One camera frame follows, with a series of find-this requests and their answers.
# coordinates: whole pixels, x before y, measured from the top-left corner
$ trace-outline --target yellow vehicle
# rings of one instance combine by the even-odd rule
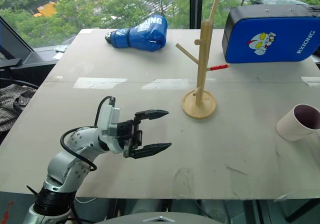
[[[52,14],[57,13],[56,3],[52,1],[48,4],[39,6],[37,10],[39,13],[34,14],[34,17],[50,17]]]

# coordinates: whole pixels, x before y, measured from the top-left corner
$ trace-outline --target cartoon character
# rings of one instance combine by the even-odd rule
[[[276,34],[270,32],[269,34],[262,32],[255,35],[248,45],[251,49],[254,49],[254,53],[261,56],[266,53],[267,48],[274,42]]]

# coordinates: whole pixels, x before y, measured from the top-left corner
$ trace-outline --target round wooden base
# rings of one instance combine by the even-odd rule
[[[217,101],[207,90],[203,91],[202,102],[196,105],[196,97],[193,95],[194,89],[189,91],[182,99],[182,108],[190,117],[203,119],[209,117],[217,107]]]

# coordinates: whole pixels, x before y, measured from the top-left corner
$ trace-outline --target wooden stand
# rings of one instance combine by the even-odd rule
[[[208,60],[211,46],[212,30],[214,26],[214,15],[218,6],[218,0],[215,0],[211,9],[209,19],[201,23],[200,39],[194,41],[199,45],[199,59],[197,60],[187,50],[178,43],[175,45],[187,57],[198,64],[196,89],[189,91],[182,99],[182,108],[189,116],[197,119],[209,117],[217,107],[217,101],[214,96],[205,90],[206,74],[208,71]]]

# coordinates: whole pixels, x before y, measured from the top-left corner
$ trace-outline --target floor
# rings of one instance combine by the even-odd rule
[[[90,198],[80,198],[80,201],[85,202]],[[19,224],[22,223],[29,207],[34,203],[35,197],[31,194],[16,194],[16,193],[7,193],[0,192],[0,221],[1,224]],[[297,208],[301,207],[307,200],[286,200],[284,202],[273,202],[272,200],[267,200],[267,213],[264,213],[268,216],[269,223],[272,224],[287,224],[284,219],[284,215],[289,215]],[[76,203],[76,209],[81,218],[91,220],[94,222],[102,221],[108,211],[109,200],[105,198],[98,198],[97,200],[88,203],[80,204]],[[189,200],[176,200],[172,206],[173,211],[181,212],[182,209],[187,210],[186,212],[195,213],[198,212],[195,207],[192,207],[194,201]],[[220,205],[222,202],[216,200],[213,205],[216,205],[217,210],[222,210]],[[252,201],[254,214],[255,214],[255,223],[259,224],[259,216],[257,212],[256,201]],[[246,216],[244,212],[244,205],[241,200],[226,200],[225,205],[227,207],[230,220],[232,224],[246,224]],[[314,209],[309,211],[307,214],[293,222],[293,224],[318,224],[319,223],[319,213],[320,205],[316,206]]]

